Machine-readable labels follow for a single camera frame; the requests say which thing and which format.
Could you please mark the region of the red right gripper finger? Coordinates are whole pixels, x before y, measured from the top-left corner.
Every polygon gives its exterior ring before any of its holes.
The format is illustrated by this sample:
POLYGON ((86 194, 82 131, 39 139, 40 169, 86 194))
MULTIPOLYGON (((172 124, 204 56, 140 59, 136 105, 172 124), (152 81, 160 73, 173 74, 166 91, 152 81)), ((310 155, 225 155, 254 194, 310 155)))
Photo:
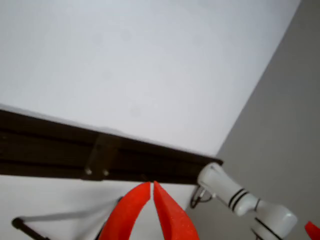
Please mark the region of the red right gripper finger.
POLYGON ((156 181, 153 200, 165 240, 198 240, 199 235, 191 219, 178 203, 156 181))

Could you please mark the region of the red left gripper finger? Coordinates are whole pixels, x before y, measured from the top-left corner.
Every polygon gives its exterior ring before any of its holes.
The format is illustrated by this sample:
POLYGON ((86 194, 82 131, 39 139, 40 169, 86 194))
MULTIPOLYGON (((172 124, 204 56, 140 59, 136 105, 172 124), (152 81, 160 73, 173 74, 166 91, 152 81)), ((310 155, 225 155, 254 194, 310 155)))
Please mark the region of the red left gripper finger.
POLYGON ((130 190, 116 205, 104 224, 100 240, 129 240, 133 226, 151 198, 151 183, 145 182, 130 190))

